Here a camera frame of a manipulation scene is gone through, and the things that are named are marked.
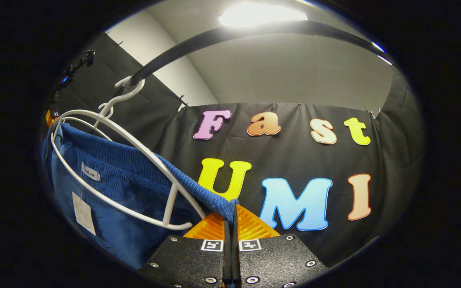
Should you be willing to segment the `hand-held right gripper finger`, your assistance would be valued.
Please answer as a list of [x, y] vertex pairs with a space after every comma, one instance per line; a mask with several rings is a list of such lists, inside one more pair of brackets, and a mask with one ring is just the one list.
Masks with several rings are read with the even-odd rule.
[[233, 222], [233, 279], [239, 288], [288, 288], [327, 270], [295, 234], [279, 234], [243, 206]]
[[185, 235], [170, 235], [140, 274], [169, 288], [225, 288], [231, 280], [229, 222], [211, 213]]

